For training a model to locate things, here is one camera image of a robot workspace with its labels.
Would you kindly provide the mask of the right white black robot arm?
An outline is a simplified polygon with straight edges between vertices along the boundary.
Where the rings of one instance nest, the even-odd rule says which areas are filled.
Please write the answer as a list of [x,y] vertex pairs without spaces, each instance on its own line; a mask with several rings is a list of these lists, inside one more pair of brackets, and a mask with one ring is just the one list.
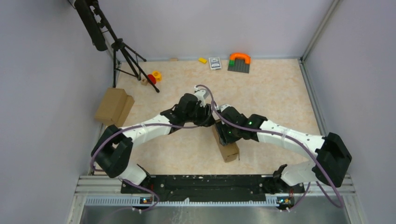
[[342,185],[352,156],[339,135],[303,133],[258,114],[246,117],[230,105],[223,105],[216,114],[225,128],[225,142],[254,140],[282,147],[307,158],[307,161],[299,164],[284,164],[273,173],[277,191],[287,192],[292,186],[303,182],[320,182],[334,188]]

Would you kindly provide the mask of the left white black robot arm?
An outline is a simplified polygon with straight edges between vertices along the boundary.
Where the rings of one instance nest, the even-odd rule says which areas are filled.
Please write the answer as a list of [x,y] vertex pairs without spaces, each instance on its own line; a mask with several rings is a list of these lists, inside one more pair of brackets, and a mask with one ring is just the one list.
[[209,93],[203,89],[184,94],[174,107],[134,126],[108,126],[91,152],[91,164],[97,163],[110,178],[132,183],[139,193],[149,189],[148,172],[131,162],[133,148],[154,138],[172,134],[180,129],[209,127],[214,124],[212,108],[205,102]]

